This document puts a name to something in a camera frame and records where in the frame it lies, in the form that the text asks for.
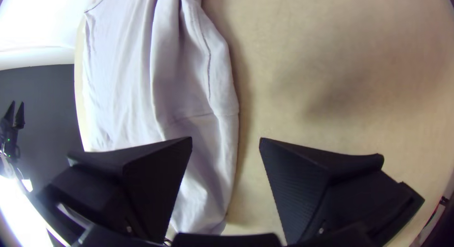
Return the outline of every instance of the cream table surface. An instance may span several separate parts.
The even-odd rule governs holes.
[[[454,168],[454,12],[449,0],[203,0],[229,44],[240,102],[236,184],[224,234],[285,242],[260,137],[347,154],[426,201],[389,246],[408,246]],[[76,103],[86,149],[89,115]]]

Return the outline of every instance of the seam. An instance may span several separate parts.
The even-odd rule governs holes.
[[[200,14],[199,14],[199,10],[196,9],[196,14],[197,14],[197,21],[198,21],[198,24],[199,24],[199,32],[200,34],[202,35],[202,39],[203,39],[203,42],[205,43],[205,47],[207,48],[207,51],[208,51],[208,67],[207,67],[207,75],[208,75],[208,99],[211,98],[211,86],[210,86],[210,68],[211,68],[211,49],[210,47],[208,46],[208,42],[207,42],[207,39],[205,38],[205,35],[203,34],[203,31],[202,31],[202,26],[200,24]]]
[[[175,120],[165,124],[165,126],[163,127],[163,130],[165,130],[166,128],[169,128],[172,125],[174,125],[174,124],[176,124],[176,123],[178,123],[180,121],[183,121],[183,120],[188,120],[188,119],[196,118],[196,117],[209,116],[209,115],[214,115],[216,117],[218,117],[218,116],[235,116],[235,115],[238,116],[238,112],[231,112],[231,113],[225,113],[225,114],[217,114],[217,113],[214,113],[214,112],[209,112],[209,113],[204,113],[204,114],[199,114],[199,115],[181,117],[181,118],[175,119]]]

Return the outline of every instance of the white sheet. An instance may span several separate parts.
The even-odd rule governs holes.
[[[236,170],[238,102],[227,44],[201,0],[100,0],[85,16],[89,149],[192,136],[171,224],[220,233]]]

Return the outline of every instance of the white towel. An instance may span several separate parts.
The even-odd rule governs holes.
[[[220,233],[236,170],[238,101],[227,44],[201,0],[97,0],[85,16],[91,149],[192,136],[171,224]]]

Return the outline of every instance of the dark gray wall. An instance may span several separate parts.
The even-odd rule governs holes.
[[[42,188],[67,166],[66,153],[81,150],[74,99],[74,65],[49,65],[0,71],[0,116],[11,101],[25,102],[18,167]]]

